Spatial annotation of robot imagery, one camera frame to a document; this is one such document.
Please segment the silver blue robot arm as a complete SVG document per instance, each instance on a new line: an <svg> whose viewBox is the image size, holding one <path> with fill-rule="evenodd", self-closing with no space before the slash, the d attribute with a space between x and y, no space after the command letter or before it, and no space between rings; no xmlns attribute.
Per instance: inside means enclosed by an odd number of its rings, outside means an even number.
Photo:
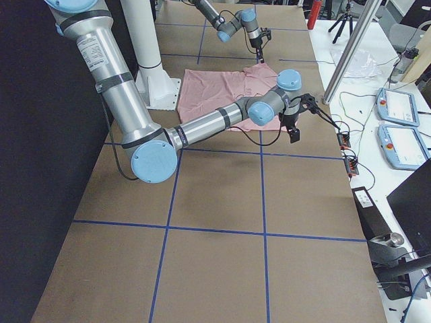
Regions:
<svg viewBox="0 0 431 323"><path fill-rule="evenodd" d="M211 26L217 31L218 38L226 43L235 33L244 31L248 51L256 55L258 62L264 63L263 49L272 39L269 28L261 28L257 21L257 14L253 8L246 8L232 13L229 10L218 12L210 1L187 1L199 10Z"/></svg>
<svg viewBox="0 0 431 323"><path fill-rule="evenodd" d="M266 94L245 97L189 122L166 129L154 122L150 109L173 108L180 80L165 72L149 1L121 3L139 65L130 72L113 36L113 18L104 1L49 1L57 32L73 40L123 134L134 179L150 184L163 182L176 170L180 149L204 141L239 122L251 120L263 126L278 118L291 142L299 139L296 123L305 112L318 112L315 99L302 94L299 72L280 72Z"/></svg>

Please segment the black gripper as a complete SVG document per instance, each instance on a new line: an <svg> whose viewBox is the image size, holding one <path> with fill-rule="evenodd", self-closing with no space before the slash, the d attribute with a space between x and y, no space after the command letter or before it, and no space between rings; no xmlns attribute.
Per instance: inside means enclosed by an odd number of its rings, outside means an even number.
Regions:
<svg viewBox="0 0 431 323"><path fill-rule="evenodd" d="M290 137L291 143L300 140L300 130L296 127L299 114L305 111L317 113L317 103L311 94L302 94L290 99L287 106L279 113L280 126L285 127Z"/></svg>
<svg viewBox="0 0 431 323"><path fill-rule="evenodd" d="M267 42L272 39L271 30L269 28L255 28L248 32L248 39L250 45L256 50L257 60L260 63L264 63L263 58L263 39L266 38Z"/></svg>

